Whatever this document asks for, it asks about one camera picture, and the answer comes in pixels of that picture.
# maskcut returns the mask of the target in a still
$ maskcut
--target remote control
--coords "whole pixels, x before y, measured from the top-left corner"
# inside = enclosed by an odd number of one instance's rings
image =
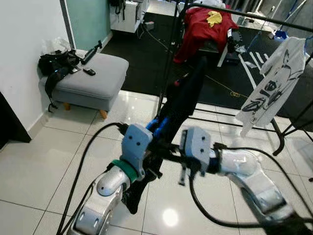
[[[93,71],[91,68],[88,68],[88,67],[84,67],[83,68],[83,71],[87,74],[89,74],[90,76],[94,76],[96,74],[95,71]]]

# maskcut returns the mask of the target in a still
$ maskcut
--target gray ottoman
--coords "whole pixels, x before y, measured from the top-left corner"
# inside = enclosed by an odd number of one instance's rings
[[[52,98],[63,102],[67,110],[69,104],[80,105],[98,109],[106,118],[124,83],[128,65],[128,61],[122,58],[97,53],[86,64],[96,75],[90,76],[83,70],[67,75],[56,85]],[[44,86],[46,80],[47,77],[43,77],[40,83]]]

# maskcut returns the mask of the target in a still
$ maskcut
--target black bag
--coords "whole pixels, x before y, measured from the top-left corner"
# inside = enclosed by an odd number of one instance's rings
[[[123,20],[125,20],[125,0],[109,0],[111,6],[115,6],[115,13],[118,15],[123,9]]]
[[[51,102],[48,108],[49,112],[50,106],[56,108],[51,101],[53,89],[59,81],[71,73],[78,63],[79,57],[75,54],[74,50],[66,51],[64,53],[56,51],[55,55],[45,54],[40,57],[38,67],[43,75],[48,76],[47,81],[45,82],[45,92]]]

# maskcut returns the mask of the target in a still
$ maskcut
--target clothing rack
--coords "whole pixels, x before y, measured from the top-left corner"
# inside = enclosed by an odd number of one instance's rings
[[[182,35],[182,30],[181,29],[182,29],[182,25],[183,25],[184,16],[186,14],[186,11],[189,8],[195,7],[195,6],[196,7],[208,8],[208,9],[212,9],[212,10],[218,10],[218,11],[222,11],[222,12],[227,12],[227,13],[230,13],[230,14],[240,15],[240,16],[249,17],[249,18],[253,18],[253,19],[259,19],[259,20],[263,20],[263,21],[266,21],[266,22],[276,23],[278,25],[284,25],[284,26],[288,26],[288,27],[292,27],[292,28],[296,28],[296,29],[301,29],[301,30],[313,33],[313,29],[312,28],[303,27],[301,25],[291,24],[291,23],[288,23],[288,22],[283,22],[283,21],[279,21],[279,20],[275,20],[275,19],[271,19],[271,18],[267,18],[267,17],[262,17],[262,16],[258,16],[258,15],[253,15],[253,14],[249,14],[249,13],[234,11],[234,10],[231,10],[231,9],[219,8],[219,7],[216,7],[216,6],[208,6],[208,5],[198,4],[198,3],[190,3],[189,4],[189,0],[186,0],[185,4],[184,4],[184,8],[180,9],[180,7],[179,7],[179,0],[176,0],[176,7],[175,7],[175,13],[174,13],[174,17],[173,17],[171,37],[170,37],[170,42],[169,42],[169,46],[168,46],[166,64],[165,64],[165,69],[164,69],[164,74],[163,74],[164,82],[163,82],[163,85],[161,87],[161,91],[160,91],[160,95],[159,95],[159,101],[158,101],[158,106],[157,106],[157,114],[159,114],[159,112],[161,110],[161,107],[162,107],[162,104],[164,104],[163,103],[163,99],[164,99],[166,87],[167,87],[168,81],[169,81],[169,73],[170,73],[171,65],[173,63],[173,58],[174,58],[175,52],[177,51],[178,46],[179,46],[179,44],[178,44],[179,39],[181,38],[181,35]],[[312,57],[313,57],[313,53],[307,59],[306,65],[312,59]],[[303,130],[306,133],[306,135],[310,138],[310,140],[313,142],[312,137],[303,129],[305,126],[313,123],[313,120],[308,121],[305,124],[303,124],[303,125],[295,128],[294,130],[291,130],[291,131],[288,132],[288,130],[308,111],[308,109],[311,106],[313,106],[313,100],[308,104],[308,106],[305,107],[305,109],[299,114],[299,116],[283,132],[281,132],[281,130],[279,129],[275,119],[273,119],[271,121],[271,124],[272,124],[274,130],[265,129],[265,128],[258,128],[258,127],[253,127],[253,129],[262,130],[262,131],[275,132],[277,134],[277,137],[278,137],[278,139],[280,141],[280,145],[277,148],[277,150],[273,152],[274,156],[277,156],[284,149],[284,146],[285,146],[285,139],[284,139],[284,137],[289,135],[289,134],[291,134],[291,133],[293,133],[293,132],[295,132],[295,131],[297,131],[297,130]],[[196,108],[195,110],[202,111],[202,112],[219,114],[219,115],[226,115],[226,116],[233,116],[233,117],[235,116],[235,115],[232,115],[232,114],[226,114],[226,113],[221,113],[221,112],[214,112],[214,111],[209,111],[209,110],[204,110],[204,109],[197,109]],[[218,123],[218,124],[242,127],[242,125],[238,125],[238,124],[234,124],[234,123],[221,122],[221,121],[215,121],[215,120],[209,120],[209,119],[203,119],[203,118],[189,117],[189,119],[195,119],[195,120],[213,122],[213,123]]]

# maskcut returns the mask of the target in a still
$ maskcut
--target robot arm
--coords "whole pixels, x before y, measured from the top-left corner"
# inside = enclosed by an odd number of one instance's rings
[[[274,182],[263,172],[257,157],[245,150],[212,150],[210,135],[199,127],[185,130],[180,152],[200,161],[201,176],[205,173],[227,176],[241,190],[242,195],[260,222],[282,220],[294,213]],[[179,184],[185,179],[183,167]]]
[[[114,160],[110,169],[93,183],[90,197],[83,203],[73,220],[67,235],[105,235],[110,225],[113,209],[121,201],[122,194],[135,180],[145,177],[142,162],[150,151],[156,150],[153,135],[140,125],[130,125],[122,141],[122,156]],[[273,181],[263,172],[257,157],[244,150],[210,149],[210,135],[199,127],[183,131],[179,146],[182,163],[179,184],[184,185],[187,161],[198,163],[202,177],[206,173],[229,177],[242,195],[259,222],[283,220],[295,212]]]

